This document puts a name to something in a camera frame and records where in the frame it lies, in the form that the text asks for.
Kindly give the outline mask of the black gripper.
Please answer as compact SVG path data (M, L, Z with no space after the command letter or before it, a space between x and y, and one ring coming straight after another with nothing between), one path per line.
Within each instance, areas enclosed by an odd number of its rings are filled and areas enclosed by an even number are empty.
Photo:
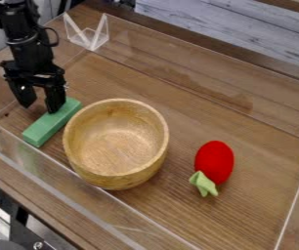
M13 58L0 62L12 93L23 107L37 99L35 87L44 89L49 113L56 113L67 101L65 70L53 62L52 49L44 45L11 45Z

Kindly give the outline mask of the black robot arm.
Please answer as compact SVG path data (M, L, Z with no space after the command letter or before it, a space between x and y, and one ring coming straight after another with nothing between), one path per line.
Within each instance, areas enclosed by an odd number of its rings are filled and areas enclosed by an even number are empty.
M52 51L60 38L55 29L39 24L39 18L33 0L0 0L0 29L13 55L0 66L21 106L33 104L39 87L44 89L47 110L55 113L67 101L65 70L53 63Z

